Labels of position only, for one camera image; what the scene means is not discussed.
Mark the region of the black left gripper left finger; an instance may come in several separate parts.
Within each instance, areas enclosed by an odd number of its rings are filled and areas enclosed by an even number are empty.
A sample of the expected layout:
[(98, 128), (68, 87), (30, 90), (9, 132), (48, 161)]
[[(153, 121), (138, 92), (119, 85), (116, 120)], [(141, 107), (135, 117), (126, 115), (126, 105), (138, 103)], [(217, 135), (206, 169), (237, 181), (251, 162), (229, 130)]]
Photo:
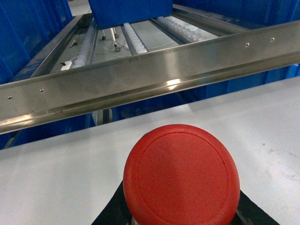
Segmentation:
[(123, 182), (120, 183), (109, 203), (93, 221), (92, 225), (130, 225), (131, 213), (128, 209)]

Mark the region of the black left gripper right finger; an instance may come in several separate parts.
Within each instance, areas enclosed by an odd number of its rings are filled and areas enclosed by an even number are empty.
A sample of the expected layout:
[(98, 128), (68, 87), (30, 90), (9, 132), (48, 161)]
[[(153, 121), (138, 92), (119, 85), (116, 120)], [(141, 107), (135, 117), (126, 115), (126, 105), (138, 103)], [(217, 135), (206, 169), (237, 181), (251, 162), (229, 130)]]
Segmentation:
[(238, 209), (234, 215), (235, 225), (279, 225), (271, 216), (252, 202), (242, 191)]

